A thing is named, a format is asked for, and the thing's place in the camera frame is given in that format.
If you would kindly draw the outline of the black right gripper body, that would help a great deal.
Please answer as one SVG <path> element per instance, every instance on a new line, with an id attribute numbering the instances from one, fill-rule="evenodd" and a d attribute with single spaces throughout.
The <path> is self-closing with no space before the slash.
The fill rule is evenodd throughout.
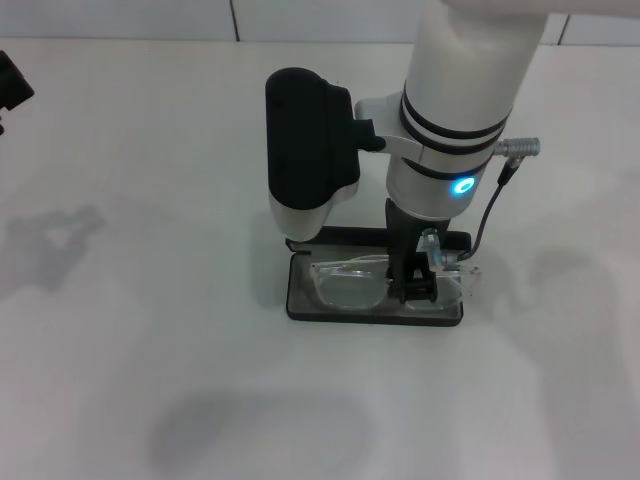
<path id="1" fill-rule="evenodd" d="M 420 223 L 402 211 L 390 198 L 385 203 L 387 231 L 387 276 L 391 280 L 391 294 L 394 295 L 395 281 L 410 281 L 416 278 L 414 255 L 417 253 L 421 237 Z"/>

